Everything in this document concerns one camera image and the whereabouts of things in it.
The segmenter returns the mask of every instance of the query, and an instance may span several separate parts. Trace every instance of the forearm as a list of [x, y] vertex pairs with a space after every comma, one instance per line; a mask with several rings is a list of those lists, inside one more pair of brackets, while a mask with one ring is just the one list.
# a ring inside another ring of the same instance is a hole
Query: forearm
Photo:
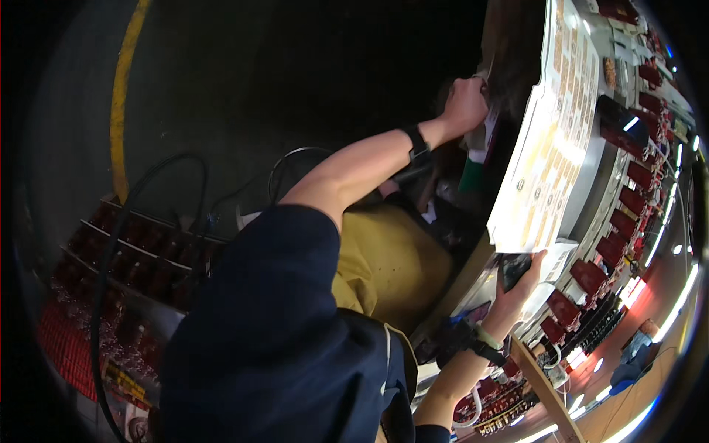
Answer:
[[[502, 342], [517, 323], [518, 318], [518, 313], [506, 312], [501, 308], [495, 309], [493, 305], [482, 326], [495, 341]], [[416, 425], [439, 425], [450, 428], [455, 405], [470, 393], [485, 373], [488, 363], [487, 359], [471, 350], [454, 355], [438, 374], [416, 410], [414, 415]]]
[[[457, 137], [444, 118], [418, 125], [423, 139], [435, 149]], [[360, 140], [337, 151], [310, 171], [281, 200], [304, 204], [330, 215], [342, 227], [342, 212], [409, 164], [412, 142], [401, 130]]]

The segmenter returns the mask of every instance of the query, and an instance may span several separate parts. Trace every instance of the dark floor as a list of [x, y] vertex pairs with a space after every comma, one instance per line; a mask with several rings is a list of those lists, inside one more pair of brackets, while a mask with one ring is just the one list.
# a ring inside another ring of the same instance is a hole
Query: dark floor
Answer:
[[[263, 172], [285, 152], [336, 150], [434, 116], [443, 81], [474, 72], [483, 19], [484, 4], [469, 1], [155, 0], [130, 73], [129, 182], [181, 150], [210, 164], [208, 201], [261, 173], [221, 208], [218, 231], [231, 236], [235, 204], [268, 204]], [[194, 170], [166, 172], [141, 207], [194, 211]]]
[[[26, 177], [48, 263], [111, 193], [108, 124], [118, 51], [135, 2], [87, 2], [57, 41], [25, 129]], [[332, 150], [435, 115], [446, 79], [479, 61], [484, 2], [153, 0], [133, 58], [125, 108], [129, 184], [167, 155], [209, 164], [207, 200], [256, 181], [220, 207], [218, 233], [235, 233], [235, 205], [268, 204], [267, 172], [300, 146]], [[300, 171], [319, 161], [305, 155]], [[199, 176], [161, 174], [138, 206], [194, 212]]]

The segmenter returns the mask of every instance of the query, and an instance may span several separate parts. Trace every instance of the hand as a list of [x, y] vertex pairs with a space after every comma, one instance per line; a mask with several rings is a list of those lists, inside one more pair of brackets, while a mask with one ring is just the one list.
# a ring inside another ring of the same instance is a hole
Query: hand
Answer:
[[539, 284], [540, 274], [542, 271], [542, 260], [547, 255], [547, 250], [538, 252], [532, 256], [532, 265], [525, 272], [516, 285], [509, 292], [503, 289], [502, 278], [497, 278], [497, 296], [495, 304], [501, 305], [505, 310], [521, 311], [527, 299], [532, 295], [535, 288]]
[[487, 116], [487, 103], [481, 93], [483, 86], [485, 81], [481, 77], [453, 82], [440, 117], [446, 122], [451, 139], [472, 131]]
[[483, 320], [483, 328], [495, 340], [502, 342], [519, 321], [522, 307], [535, 288], [537, 288], [542, 269], [542, 260], [546, 255], [546, 250], [534, 254], [529, 270], [522, 275], [509, 292], [505, 292], [503, 289], [502, 276], [497, 278], [495, 303], [492, 304], [490, 312]]

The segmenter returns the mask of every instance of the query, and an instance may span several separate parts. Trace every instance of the white paper menu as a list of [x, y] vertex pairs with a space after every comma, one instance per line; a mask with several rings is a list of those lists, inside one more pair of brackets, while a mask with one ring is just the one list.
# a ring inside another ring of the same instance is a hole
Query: white paper menu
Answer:
[[555, 243], [586, 156], [600, 62], [571, 0], [547, 0], [542, 75], [487, 228], [497, 252], [536, 252]]

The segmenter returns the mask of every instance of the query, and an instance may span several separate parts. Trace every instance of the green bracelet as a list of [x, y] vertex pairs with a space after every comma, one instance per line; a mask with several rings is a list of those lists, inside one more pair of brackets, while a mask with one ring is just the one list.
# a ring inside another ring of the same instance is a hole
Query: green bracelet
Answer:
[[483, 328], [483, 325], [481, 322], [475, 323], [475, 332], [478, 333], [478, 340], [481, 342], [484, 342], [487, 344], [489, 347], [492, 349], [499, 351], [502, 349], [502, 343], [498, 343], [494, 338], [492, 338], [492, 335], [490, 335], [485, 328]]

